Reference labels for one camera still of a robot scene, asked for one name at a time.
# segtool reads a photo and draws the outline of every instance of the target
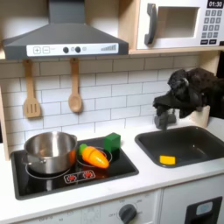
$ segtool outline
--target wooden spatula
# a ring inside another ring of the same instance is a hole
[[[24,60],[24,73],[26,78],[27,99],[24,102],[24,115],[26,117],[40,116],[40,106],[34,97],[32,81],[32,61]]]
[[[74,113],[81,112],[82,102],[81,96],[79,95],[79,61],[77,59],[71,59],[72,68],[72,88],[73,92],[69,97],[69,107]]]

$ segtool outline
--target stainless steel pot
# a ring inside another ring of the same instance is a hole
[[[27,140],[22,162],[43,174],[63,172],[74,164],[76,146],[76,136],[57,131],[46,132]]]

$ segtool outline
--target cabinet door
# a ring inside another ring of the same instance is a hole
[[[160,224],[184,224],[188,206],[220,196],[224,200],[224,175],[167,187],[164,189]],[[224,223],[223,200],[217,224]]]

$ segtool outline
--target sink basin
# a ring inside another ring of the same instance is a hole
[[[136,143],[157,165],[174,168],[224,157],[224,143],[205,129],[184,127],[143,133]],[[159,162],[159,156],[176,158],[176,164]]]

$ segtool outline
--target white subway tile backsplash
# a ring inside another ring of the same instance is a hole
[[[95,109],[115,109],[126,107],[126,96],[99,98],[95,100]]]
[[[96,86],[128,83],[128,72],[122,73],[98,73]]]
[[[18,63],[17,59],[0,59],[0,64]]]
[[[110,120],[110,110],[83,112],[79,115],[79,123],[93,123]]]
[[[96,122],[95,123],[95,132],[107,132],[115,131],[118,132],[124,130],[125,119],[108,121],[108,122]]]
[[[78,115],[49,115],[44,117],[44,128],[53,128],[78,123]]]
[[[129,72],[129,83],[156,81],[158,79],[158,70]]]
[[[24,144],[25,143],[25,133],[18,132],[12,133],[7,135],[8,145],[17,145],[17,144]]]
[[[111,86],[80,87],[80,96],[82,99],[108,97],[111,96]]]
[[[79,137],[79,134],[93,134],[95,133],[95,124],[85,123],[62,127],[62,131],[71,135]]]
[[[127,118],[125,128],[129,129],[134,127],[151,125],[152,121],[153,121],[153,115]]]
[[[22,91],[27,91],[25,78],[21,78],[20,80]],[[59,76],[35,77],[33,79],[33,83],[34,88],[36,90],[60,88],[60,77]]]
[[[200,56],[179,56],[174,58],[174,67],[197,67],[200,64]]]
[[[144,69],[144,59],[115,59],[114,72],[139,71]]]
[[[23,118],[24,112],[22,106],[4,108],[3,111],[5,120],[15,120]]]
[[[91,100],[82,100],[82,109],[83,111],[95,110],[95,99]],[[61,103],[61,114],[70,114],[73,111],[70,109],[68,101],[63,101]]]
[[[2,79],[0,80],[2,93],[19,92],[20,81],[19,79]]]
[[[39,75],[39,63],[33,63],[32,75]],[[0,64],[0,79],[25,77],[23,63]]]
[[[155,93],[154,96],[159,97],[161,95],[166,95],[166,94],[167,94],[167,91],[166,92]]]
[[[112,108],[111,109],[111,119],[121,119],[132,116],[140,116],[140,107],[130,107],[130,108]]]
[[[72,93],[71,88],[43,90],[42,100],[43,102],[64,102],[68,101],[71,93]]]
[[[79,76],[79,87],[92,87],[95,85],[95,74],[86,73]],[[60,76],[60,87],[71,88],[72,87],[72,76],[61,75]]]
[[[161,57],[171,57],[171,56],[186,56],[186,55],[199,55],[199,52],[167,52],[161,53]]]
[[[173,66],[173,57],[163,57],[163,58],[148,58],[145,59],[145,70],[150,69],[163,69],[163,68],[172,68]]]
[[[70,73],[71,66],[69,61],[40,62],[41,75],[62,75]]]
[[[25,146],[23,144],[12,145],[12,146],[9,147],[9,152],[21,151],[24,148],[25,148]]]
[[[43,129],[43,119],[38,117],[6,121],[5,126],[7,133],[20,132],[26,130],[40,130]]]
[[[60,114],[60,102],[42,103],[42,116],[54,116]]]
[[[112,72],[112,59],[80,61],[80,74]]]
[[[32,61],[36,61],[36,62],[47,62],[47,61],[59,61],[60,59],[50,59],[50,58],[47,58],[47,59],[33,59]]]
[[[152,116],[156,114],[156,109],[150,105],[141,106],[141,116]]]
[[[151,104],[154,101],[154,94],[135,94],[127,96],[127,106],[138,106]]]
[[[71,58],[60,58],[59,60],[64,61],[64,60],[70,60]],[[95,57],[89,56],[89,57],[81,57],[79,60],[95,60]]]
[[[168,81],[171,77],[171,75],[176,71],[177,69],[162,69],[158,71],[157,79],[159,81]]]
[[[143,84],[123,84],[123,85],[113,85],[112,86],[112,95],[138,95],[142,93]]]
[[[79,114],[74,114],[68,105],[72,93],[70,59],[35,59],[34,87],[42,117],[32,119],[23,115],[27,93],[22,61],[0,61],[10,150],[22,150],[25,140],[46,131],[65,131],[82,137],[83,133],[120,131],[125,123],[126,128],[152,123],[156,114],[152,103],[170,90],[170,75],[199,64],[197,53],[161,55],[80,58],[83,112]]]
[[[27,141],[29,138],[34,137],[36,135],[51,132],[51,131],[61,131],[61,127],[57,128],[51,128],[51,129],[35,129],[35,130],[29,130],[25,132],[25,141]]]
[[[131,54],[129,57],[130,57],[131,59],[139,59],[139,58],[156,58],[156,57],[159,57],[159,53]]]
[[[35,91],[35,96],[38,102],[42,102],[40,91]],[[5,107],[20,106],[24,104],[26,98],[27,98],[26,92],[3,94],[3,105]]]
[[[127,59],[129,55],[109,55],[109,56],[98,56],[97,60],[122,60]]]
[[[170,89],[167,81],[145,82],[143,84],[143,92],[147,93],[159,93],[168,91]]]

